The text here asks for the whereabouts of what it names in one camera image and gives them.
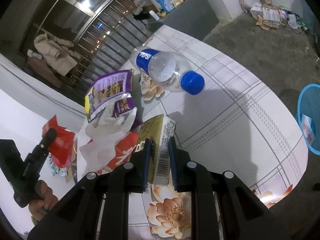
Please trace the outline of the left hand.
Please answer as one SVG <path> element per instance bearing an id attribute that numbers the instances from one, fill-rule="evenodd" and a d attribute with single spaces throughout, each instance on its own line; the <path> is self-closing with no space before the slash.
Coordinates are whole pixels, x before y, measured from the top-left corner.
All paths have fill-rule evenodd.
<path id="1" fill-rule="evenodd" d="M 41 197 L 33 199 L 29 203 L 28 209 L 33 219 L 40 221 L 44 217 L 43 210 L 51 210 L 59 200 L 47 183 L 42 180 L 37 182 L 35 190 Z"/>

